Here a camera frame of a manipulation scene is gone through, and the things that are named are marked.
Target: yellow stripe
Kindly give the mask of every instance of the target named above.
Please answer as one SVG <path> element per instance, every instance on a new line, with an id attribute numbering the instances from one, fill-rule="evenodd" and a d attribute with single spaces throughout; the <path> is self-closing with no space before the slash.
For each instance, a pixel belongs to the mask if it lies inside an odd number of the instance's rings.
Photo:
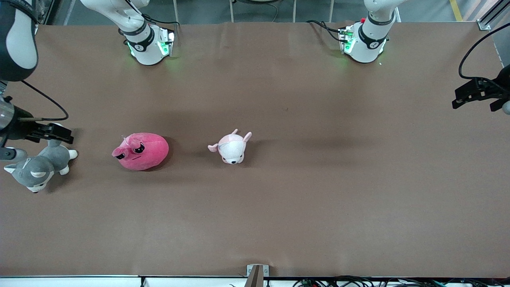
<path id="1" fill-rule="evenodd" d="M 451 9 L 455 15 L 455 20 L 462 21 L 461 11 L 458 9 L 457 0 L 450 0 Z"/>

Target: gray floor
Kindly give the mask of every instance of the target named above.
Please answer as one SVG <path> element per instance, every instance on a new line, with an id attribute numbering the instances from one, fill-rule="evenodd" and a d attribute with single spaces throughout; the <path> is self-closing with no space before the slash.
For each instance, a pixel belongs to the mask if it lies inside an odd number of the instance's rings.
<path id="1" fill-rule="evenodd" d="M 182 24 L 210 24 L 230 21 L 229 0 L 177 0 L 179 20 Z M 456 0 L 464 20 L 474 20 L 488 9 L 487 0 Z M 293 0 L 273 2 L 278 7 L 275 22 L 291 22 Z M 296 21 L 329 19 L 329 0 L 297 0 Z M 60 0 L 54 25 L 112 25 L 106 17 L 91 11 L 80 0 Z M 399 6 L 403 22 L 455 21 L 449 0 L 411 0 Z M 172 0 L 152 0 L 142 8 L 151 17 L 174 21 Z M 253 5 L 237 1 L 234 3 L 235 21 L 272 21 L 276 10 L 269 5 Z M 333 22 L 358 20 L 367 10 L 362 0 L 336 0 Z M 496 46 L 505 65 L 510 64 L 510 28 L 495 36 Z"/>

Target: white paw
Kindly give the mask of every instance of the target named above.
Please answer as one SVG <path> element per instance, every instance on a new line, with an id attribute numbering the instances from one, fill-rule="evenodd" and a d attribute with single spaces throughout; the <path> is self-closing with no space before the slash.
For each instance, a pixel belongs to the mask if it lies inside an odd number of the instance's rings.
<path id="1" fill-rule="evenodd" d="M 66 175 L 69 173 L 69 166 L 67 165 L 63 170 L 59 171 L 60 175 Z"/>
<path id="2" fill-rule="evenodd" d="M 78 152 L 75 150 L 69 150 L 69 157 L 70 159 L 75 159 L 78 157 Z"/>

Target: white and pink plush toy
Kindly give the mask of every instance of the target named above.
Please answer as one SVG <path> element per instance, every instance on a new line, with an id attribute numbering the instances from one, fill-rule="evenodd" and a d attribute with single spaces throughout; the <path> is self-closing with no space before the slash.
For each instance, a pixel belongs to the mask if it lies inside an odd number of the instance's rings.
<path id="1" fill-rule="evenodd" d="M 237 129 L 233 133 L 221 138 L 219 143 L 207 146 L 213 153 L 219 152 L 224 163 L 236 164 L 244 160 L 244 150 L 246 143 L 251 138 L 251 132 L 248 132 L 244 138 L 237 135 Z"/>

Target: black eye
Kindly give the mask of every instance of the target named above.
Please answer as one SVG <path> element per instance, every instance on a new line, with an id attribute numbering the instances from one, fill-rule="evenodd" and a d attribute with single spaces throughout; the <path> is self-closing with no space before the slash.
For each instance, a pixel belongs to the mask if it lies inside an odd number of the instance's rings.
<path id="1" fill-rule="evenodd" d="M 133 150 L 135 151 L 135 153 L 141 154 L 143 152 L 143 150 L 145 150 L 145 147 L 143 146 L 142 143 L 140 143 L 140 147 L 137 149 L 133 149 Z"/>

